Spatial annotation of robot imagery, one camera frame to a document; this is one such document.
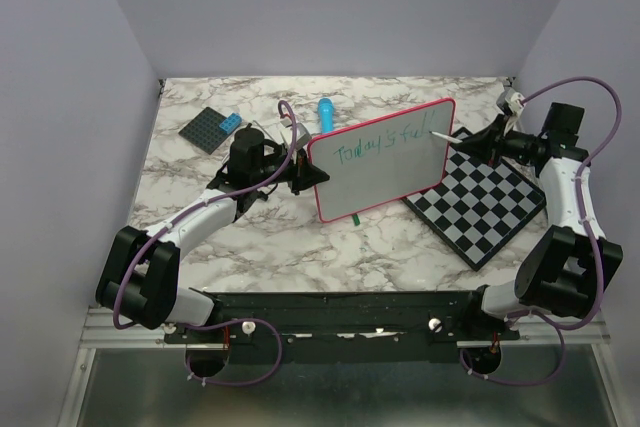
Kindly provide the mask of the dark grey building plate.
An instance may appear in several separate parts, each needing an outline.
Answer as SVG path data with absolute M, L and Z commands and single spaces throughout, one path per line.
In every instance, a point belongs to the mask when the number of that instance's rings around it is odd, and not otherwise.
M 211 107 L 205 107 L 180 131 L 179 136 L 202 152 L 211 155 L 230 136 L 220 125 L 226 117 Z

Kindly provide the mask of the pink framed whiteboard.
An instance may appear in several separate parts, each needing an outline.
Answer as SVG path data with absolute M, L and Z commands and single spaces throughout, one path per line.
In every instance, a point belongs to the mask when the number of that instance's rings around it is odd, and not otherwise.
M 315 137 L 311 164 L 329 175 L 314 187 L 328 223 L 441 183 L 456 103 L 451 98 L 405 109 Z

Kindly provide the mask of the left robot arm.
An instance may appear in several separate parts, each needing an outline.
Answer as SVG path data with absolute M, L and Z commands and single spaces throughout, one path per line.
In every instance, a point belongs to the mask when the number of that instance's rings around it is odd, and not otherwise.
M 151 227 L 117 232 L 96 288 L 97 303 L 112 310 L 119 329 L 122 318 L 148 329 L 187 324 L 197 340 L 214 340 L 222 319 L 209 295 L 179 287 L 181 261 L 265 199 L 265 187 L 285 183 L 299 194 L 329 178 L 303 147 L 278 144 L 253 127 L 240 129 L 227 161 L 194 202 Z

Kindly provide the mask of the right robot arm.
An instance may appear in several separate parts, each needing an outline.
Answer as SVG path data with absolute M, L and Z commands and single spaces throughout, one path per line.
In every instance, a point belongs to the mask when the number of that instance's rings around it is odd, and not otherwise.
M 464 309 L 460 326 L 480 339 L 508 320 L 533 311 L 580 324 L 591 320 L 623 259 L 620 245 L 600 228 L 590 198 L 590 162 L 578 147 L 581 107 L 552 103 L 540 134 L 514 130 L 523 109 L 518 99 L 501 100 L 488 127 L 454 149 L 495 166 L 504 158 L 533 168 L 546 199 L 548 229 L 518 269 L 516 278 L 478 291 L 479 304 Z

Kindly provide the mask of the blue building brick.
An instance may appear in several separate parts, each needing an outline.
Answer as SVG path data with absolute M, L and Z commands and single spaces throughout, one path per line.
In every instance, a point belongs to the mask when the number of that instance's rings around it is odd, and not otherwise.
M 242 124 L 242 118 L 237 113 L 232 113 L 220 122 L 219 128 L 226 134 L 231 135 Z

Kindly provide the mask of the white green marker pen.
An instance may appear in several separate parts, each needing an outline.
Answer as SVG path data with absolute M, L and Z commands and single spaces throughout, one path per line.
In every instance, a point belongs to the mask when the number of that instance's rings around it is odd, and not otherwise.
M 452 137 L 452 136 L 449 136 L 449 135 L 441 134 L 441 133 L 438 133 L 438 132 L 430 132 L 430 134 L 432 136 L 435 136 L 436 138 L 442 139 L 442 140 L 447 141 L 447 142 L 452 143 L 452 144 L 460 144 L 460 143 L 462 143 L 461 139 L 458 139 L 458 138 L 455 138 L 455 137 Z

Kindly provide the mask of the blue toy microphone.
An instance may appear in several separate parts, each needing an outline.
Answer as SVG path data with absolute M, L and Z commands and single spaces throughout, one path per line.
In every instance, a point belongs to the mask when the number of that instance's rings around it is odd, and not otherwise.
M 335 107 L 330 98 L 323 97 L 318 101 L 317 114 L 320 119 L 322 134 L 327 134 L 334 130 L 334 112 Z

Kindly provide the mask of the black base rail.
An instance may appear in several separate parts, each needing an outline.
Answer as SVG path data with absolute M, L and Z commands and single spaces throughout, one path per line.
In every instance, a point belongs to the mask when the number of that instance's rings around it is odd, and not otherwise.
M 181 322 L 165 340 L 185 347 L 199 373 L 276 362 L 454 363 L 460 343 L 485 357 L 492 342 L 520 338 L 481 312 L 484 292 L 209 293 L 208 324 L 253 322 L 255 331 L 197 331 Z

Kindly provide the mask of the black white chessboard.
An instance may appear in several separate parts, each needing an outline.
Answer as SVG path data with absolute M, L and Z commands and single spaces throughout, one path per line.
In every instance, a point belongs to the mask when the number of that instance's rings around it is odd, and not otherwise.
M 546 206 L 542 190 L 509 163 L 488 166 L 453 148 L 441 182 L 402 202 L 474 271 Z

